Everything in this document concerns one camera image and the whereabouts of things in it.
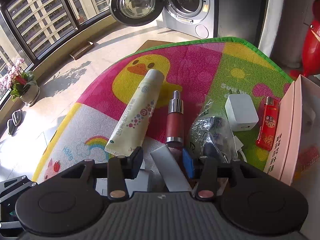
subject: yellow sticker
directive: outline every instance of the yellow sticker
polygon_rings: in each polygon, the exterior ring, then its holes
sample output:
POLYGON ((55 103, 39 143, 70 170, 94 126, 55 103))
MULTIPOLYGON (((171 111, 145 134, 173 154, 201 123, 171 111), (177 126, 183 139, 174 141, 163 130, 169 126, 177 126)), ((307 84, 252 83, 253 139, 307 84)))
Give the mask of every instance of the yellow sticker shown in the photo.
POLYGON ((207 12, 208 10, 209 10, 209 5, 208 5, 208 4, 205 4, 205 5, 203 6, 203 10, 202 10, 202 11, 207 12))

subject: plastic bag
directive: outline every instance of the plastic bag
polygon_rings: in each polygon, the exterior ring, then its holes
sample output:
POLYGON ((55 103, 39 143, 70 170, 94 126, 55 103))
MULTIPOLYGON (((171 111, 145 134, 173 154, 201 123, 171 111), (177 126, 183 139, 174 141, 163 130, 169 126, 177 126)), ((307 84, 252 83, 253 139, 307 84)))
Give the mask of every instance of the plastic bag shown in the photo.
POLYGON ((217 159, 230 163, 238 158, 235 140, 224 111, 212 98, 206 96, 200 114, 193 122, 188 135, 188 150, 193 157, 204 154, 204 145, 212 143, 216 148, 217 159))

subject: white pot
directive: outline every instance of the white pot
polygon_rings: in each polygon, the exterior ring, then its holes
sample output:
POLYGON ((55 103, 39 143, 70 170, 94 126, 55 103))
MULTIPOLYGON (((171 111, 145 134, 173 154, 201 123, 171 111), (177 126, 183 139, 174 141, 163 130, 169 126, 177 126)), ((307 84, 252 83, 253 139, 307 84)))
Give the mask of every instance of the white pot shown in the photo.
POLYGON ((23 102, 25 102, 26 106, 32 106, 40 95, 40 87, 38 85, 31 86, 27 90, 25 94, 23 94, 20 98, 23 102))

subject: slipper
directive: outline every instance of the slipper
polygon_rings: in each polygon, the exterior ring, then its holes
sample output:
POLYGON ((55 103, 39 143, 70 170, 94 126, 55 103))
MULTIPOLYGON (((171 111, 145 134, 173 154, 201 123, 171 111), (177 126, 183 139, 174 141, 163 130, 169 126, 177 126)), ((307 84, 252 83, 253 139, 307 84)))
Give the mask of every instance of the slipper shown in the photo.
POLYGON ((13 120, 13 124, 15 126, 18 126, 20 124, 21 118, 22 118, 22 116, 21 116, 21 110, 20 109, 18 109, 17 111, 14 111, 12 113, 12 120, 13 120))
POLYGON ((12 119, 9 119, 7 121, 7 127, 8 127, 8 134, 13 135, 15 132, 15 125, 12 119))

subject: duck eye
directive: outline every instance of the duck eye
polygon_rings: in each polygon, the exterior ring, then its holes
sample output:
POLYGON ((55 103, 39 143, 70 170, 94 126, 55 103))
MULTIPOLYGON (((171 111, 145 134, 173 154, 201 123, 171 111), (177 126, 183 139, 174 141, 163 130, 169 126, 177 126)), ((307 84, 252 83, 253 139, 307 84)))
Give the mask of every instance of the duck eye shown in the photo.
POLYGON ((152 62, 148 65, 148 68, 153 68, 155 66, 155 64, 152 62))

